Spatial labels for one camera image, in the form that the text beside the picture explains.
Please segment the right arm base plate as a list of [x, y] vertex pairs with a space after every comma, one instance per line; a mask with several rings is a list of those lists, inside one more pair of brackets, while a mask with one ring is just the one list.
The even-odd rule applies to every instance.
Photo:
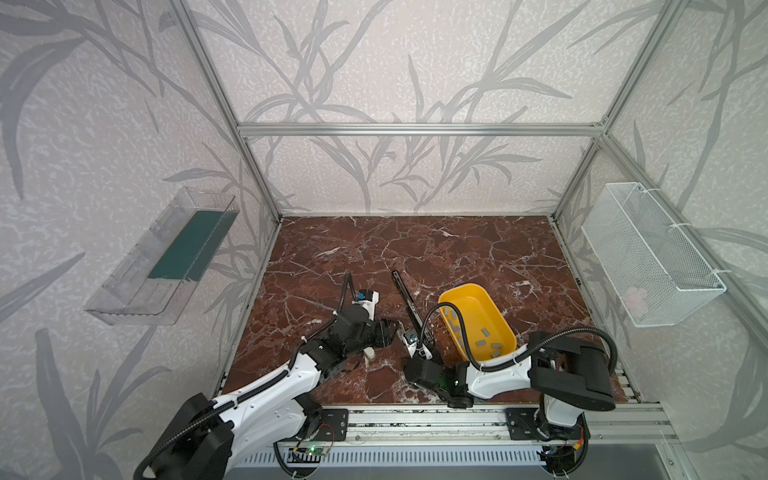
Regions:
[[505, 422], [511, 440], [578, 441], [588, 439], [590, 434], [583, 414], [577, 417], [573, 427], [562, 427], [547, 423], [539, 408], [512, 407], [504, 410]]

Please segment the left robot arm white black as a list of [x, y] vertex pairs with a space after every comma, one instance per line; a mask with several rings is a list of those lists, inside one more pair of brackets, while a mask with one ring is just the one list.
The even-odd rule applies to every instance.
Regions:
[[374, 317], [375, 304], [341, 307], [301, 340], [285, 364], [229, 394], [190, 397], [136, 467], [136, 479], [222, 479], [262, 448], [304, 434], [321, 411], [310, 392], [367, 348], [388, 347], [398, 322]]

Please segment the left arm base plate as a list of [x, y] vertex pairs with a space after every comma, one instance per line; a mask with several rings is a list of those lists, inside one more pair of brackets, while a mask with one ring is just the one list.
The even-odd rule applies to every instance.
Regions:
[[312, 412], [299, 430], [301, 440], [336, 442], [344, 441], [349, 426], [349, 410], [345, 408], [323, 408]]

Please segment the black stapler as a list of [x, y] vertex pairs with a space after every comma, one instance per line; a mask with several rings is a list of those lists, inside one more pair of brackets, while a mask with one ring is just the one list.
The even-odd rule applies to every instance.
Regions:
[[411, 318], [414, 328], [416, 332], [419, 334], [421, 342], [424, 343], [427, 339], [427, 336], [425, 333], [425, 321], [422, 319], [417, 309], [416, 303], [411, 293], [409, 292], [407, 286], [405, 285], [405, 282], [403, 281], [399, 271], [392, 270], [391, 275], [397, 290], [400, 292], [401, 296], [403, 297], [406, 310], [408, 312], [408, 315]]

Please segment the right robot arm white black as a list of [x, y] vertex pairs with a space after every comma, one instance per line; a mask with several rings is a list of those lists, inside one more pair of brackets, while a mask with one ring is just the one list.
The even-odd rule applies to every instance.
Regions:
[[540, 394], [540, 427], [570, 429], [586, 411], [615, 409], [611, 378], [617, 361], [615, 342], [607, 332], [575, 327], [535, 332], [520, 349], [485, 362], [470, 358], [446, 367], [415, 355], [406, 362], [404, 374], [408, 382], [435, 393], [454, 409], [532, 389]]

